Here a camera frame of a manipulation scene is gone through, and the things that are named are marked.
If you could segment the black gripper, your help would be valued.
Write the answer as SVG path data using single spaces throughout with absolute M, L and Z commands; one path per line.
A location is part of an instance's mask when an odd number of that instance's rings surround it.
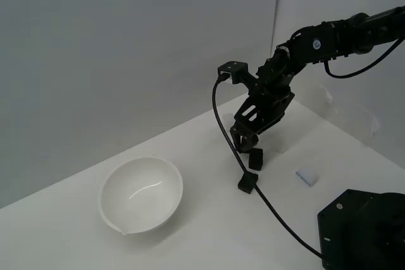
M 250 153 L 255 148 L 259 141 L 257 135 L 281 120 L 295 96 L 289 84 L 265 85 L 258 89 L 255 85 L 244 84 L 244 86 L 247 88 L 248 96 L 236 112 L 235 123 L 230 128 L 235 150 L 239 154 Z

